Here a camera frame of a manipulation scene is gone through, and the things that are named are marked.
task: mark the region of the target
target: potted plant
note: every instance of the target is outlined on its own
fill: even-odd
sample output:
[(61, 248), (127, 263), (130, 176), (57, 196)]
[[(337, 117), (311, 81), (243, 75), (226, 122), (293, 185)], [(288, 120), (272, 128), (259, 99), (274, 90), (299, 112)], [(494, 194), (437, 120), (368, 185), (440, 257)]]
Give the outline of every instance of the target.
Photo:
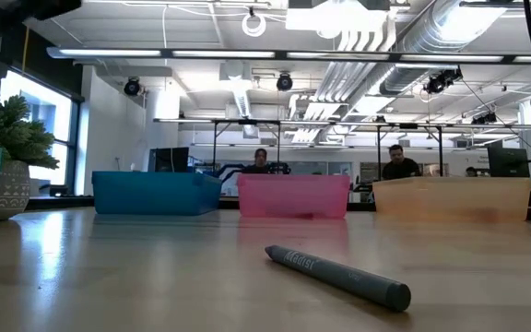
[(58, 160), (48, 154), (54, 142), (40, 121), (28, 121), (26, 100), (13, 96), (0, 101), (0, 219), (9, 219), (26, 208), (30, 199), (28, 166), (58, 168)]

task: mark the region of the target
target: security camera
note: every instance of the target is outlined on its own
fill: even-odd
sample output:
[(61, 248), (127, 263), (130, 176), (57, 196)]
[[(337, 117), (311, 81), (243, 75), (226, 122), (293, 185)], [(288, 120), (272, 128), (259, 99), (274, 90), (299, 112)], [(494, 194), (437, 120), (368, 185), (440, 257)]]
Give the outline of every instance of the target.
[(290, 74), (280, 74), (280, 77), (277, 79), (276, 88), (278, 91), (288, 91), (292, 89), (292, 78), (290, 78)]
[(143, 92), (140, 84), (138, 83), (138, 77), (129, 77), (128, 82), (124, 86), (124, 93), (127, 96), (135, 97)]

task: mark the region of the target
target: table surface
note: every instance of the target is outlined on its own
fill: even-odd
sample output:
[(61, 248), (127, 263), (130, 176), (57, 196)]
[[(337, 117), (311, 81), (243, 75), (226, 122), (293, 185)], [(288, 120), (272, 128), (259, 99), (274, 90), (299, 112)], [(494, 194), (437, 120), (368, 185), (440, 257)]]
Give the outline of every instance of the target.
[[(271, 262), (281, 244), (408, 284), (403, 314)], [(531, 223), (96, 217), (0, 222), (0, 331), (531, 330)]]

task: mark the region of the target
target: window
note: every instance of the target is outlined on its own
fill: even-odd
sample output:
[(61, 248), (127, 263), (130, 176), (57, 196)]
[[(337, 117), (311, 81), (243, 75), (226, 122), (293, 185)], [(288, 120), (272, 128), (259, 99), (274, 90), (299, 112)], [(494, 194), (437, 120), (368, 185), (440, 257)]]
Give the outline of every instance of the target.
[(72, 129), (77, 127), (73, 121), (76, 115), (76, 104), (69, 98), (51, 89), (8, 71), (6, 78), (1, 80), (1, 100), (20, 95), (26, 99), (29, 108), (29, 120), (39, 120), (44, 123), (46, 131), (54, 135), (54, 144), (49, 154), (59, 160), (59, 168), (49, 170), (42, 167), (29, 167), (30, 178), (39, 179), (43, 184), (66, 184), (71, 187), (75, 165), (70, 160), (75, 154), (76, 143), (71, 135)]

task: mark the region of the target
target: computer monitor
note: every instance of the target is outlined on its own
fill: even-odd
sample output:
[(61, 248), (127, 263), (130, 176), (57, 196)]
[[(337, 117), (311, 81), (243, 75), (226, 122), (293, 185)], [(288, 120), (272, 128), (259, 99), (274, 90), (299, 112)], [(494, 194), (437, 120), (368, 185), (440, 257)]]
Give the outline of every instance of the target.
[(148, 154), (149, 172), (187, 172), (189, 148), (152, 148)]
[(524, 148), (488, 148), (492, 177), (530, 177)]

